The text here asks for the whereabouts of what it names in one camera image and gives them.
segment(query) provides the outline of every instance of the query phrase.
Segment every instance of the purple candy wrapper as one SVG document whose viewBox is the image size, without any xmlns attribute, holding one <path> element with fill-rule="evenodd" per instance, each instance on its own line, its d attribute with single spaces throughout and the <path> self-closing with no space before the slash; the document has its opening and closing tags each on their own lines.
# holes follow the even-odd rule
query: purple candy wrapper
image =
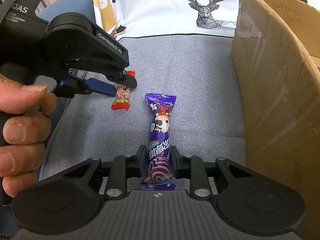
<svg viewBox="0 0 320 240">
<path fill-rule="evenodd" d="M 141 183 L 142 190 L 174 190 L 169 154 L 169 115 L 176 96 L 146 94 L 145 100 L 152 112 L 148 145 L 148 177 Z"/>
</svg>

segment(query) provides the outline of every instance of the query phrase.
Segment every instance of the metal screw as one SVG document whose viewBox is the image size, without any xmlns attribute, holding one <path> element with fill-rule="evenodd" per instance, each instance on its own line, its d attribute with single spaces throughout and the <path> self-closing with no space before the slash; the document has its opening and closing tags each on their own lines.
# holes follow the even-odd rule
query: metal screw
<svg viewBox="0 0 320 240">
<path fill-rule="evenodd" d="M 207 197 L 210 195 L 210 191 L 205 189 L 205 188 L 200 188 L 200 189 L 197 189 L 195 191 L 195 194 L 198 196 L 198 197 Z"/>
<path fill-rule="evenodd" d="M 119 197 L 122 194 L 122 191 L 118 188 L 111 188 L 107 190 L 107 195 L 109 197 Z"/>
</svg>

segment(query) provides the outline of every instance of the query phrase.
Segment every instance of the human hand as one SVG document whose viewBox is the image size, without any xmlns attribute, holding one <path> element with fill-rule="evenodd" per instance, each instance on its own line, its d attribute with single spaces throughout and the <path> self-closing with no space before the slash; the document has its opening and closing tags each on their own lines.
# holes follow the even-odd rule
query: human hand
<svg viewBox="0 0 320 240">
<path fill-rule="evenodd" d="M 41 165 L 45 147 L 41 143 L 51 133 L 48 116 L 55 111 L 57 98 L 45 85 L 23 86 L 0 74 L 0 112 L 23 114 L 32 106 L 41 111 L 12 117 L 4 124 L 4 139 L 11 145 L 0 147 L 0 177 L 5 192 L 14 197 L 37 180 L 35 170 Z"/>
</svg>

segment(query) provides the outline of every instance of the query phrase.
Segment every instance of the round black disc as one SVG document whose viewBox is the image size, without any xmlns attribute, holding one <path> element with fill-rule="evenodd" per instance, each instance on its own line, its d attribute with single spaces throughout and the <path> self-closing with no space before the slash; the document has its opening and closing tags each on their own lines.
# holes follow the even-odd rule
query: round black disc
<svg viewBox="0 0 320 240">
<path fill-rule="evenodd" d="M 12 201 L 13 218 L 39 234 L 61 234 L 80 228 L 98 211 L 99 198 L 77 180 L 57 180 L 20 192 Z"/>
<path fill-rule="evenodd" d="M 261 236 L 291 231 L 304 214 L 298 193 L 264 177 L 259 183 L 252 183 L 252 178 L 238 179 L 219 194 L 217 207 L 230 225 Z"/>
</svg>

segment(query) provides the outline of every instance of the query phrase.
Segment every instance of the brown cardboard box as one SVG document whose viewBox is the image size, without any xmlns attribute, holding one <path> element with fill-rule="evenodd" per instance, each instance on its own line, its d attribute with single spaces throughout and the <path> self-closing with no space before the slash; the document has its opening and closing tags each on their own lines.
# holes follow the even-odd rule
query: brown cardboard box
<svg viewBox="0 0 320 240">
<path fill-rule="evenodd" d="M 320 239 L 320 12 L 299 0 L 239 1 L 232 58 L 247 167 L 297 190 L 299 233 Z"/>
</svg>

